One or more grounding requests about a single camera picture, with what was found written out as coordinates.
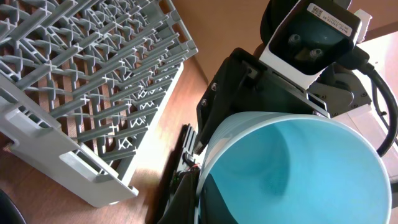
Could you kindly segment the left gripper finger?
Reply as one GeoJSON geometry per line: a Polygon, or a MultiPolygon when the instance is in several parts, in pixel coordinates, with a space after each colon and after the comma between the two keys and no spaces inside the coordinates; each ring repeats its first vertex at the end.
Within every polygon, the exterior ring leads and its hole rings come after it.
{"type": "Polygon", "coordinates": [[[157,224],[194,224],[199,171],[185,174],[157,224]]]}

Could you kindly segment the blue plastic cup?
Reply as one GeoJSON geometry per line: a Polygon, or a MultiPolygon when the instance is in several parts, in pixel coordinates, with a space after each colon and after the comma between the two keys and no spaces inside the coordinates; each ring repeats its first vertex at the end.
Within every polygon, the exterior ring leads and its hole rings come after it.
{"type": "Polygon", "coordinates": [[[315,115],[243,112],[207,147],[202,223],[388,223],[386,167],[355,130],[315,115]]]}

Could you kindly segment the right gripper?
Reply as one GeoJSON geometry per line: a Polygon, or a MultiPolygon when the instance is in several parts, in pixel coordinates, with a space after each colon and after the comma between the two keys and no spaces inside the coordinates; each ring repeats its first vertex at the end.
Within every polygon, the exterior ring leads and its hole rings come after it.
{"type": "Polygon", "coordinates": [[[263,111],[334,118],[370,104],[371,98],[359,78],[337,63],[328,66],[304,90],[247,51],[236,48],[223,61],[198,103],[198,134],[193,151],[201,154],[217,127],[236,113],[263,111]]]}

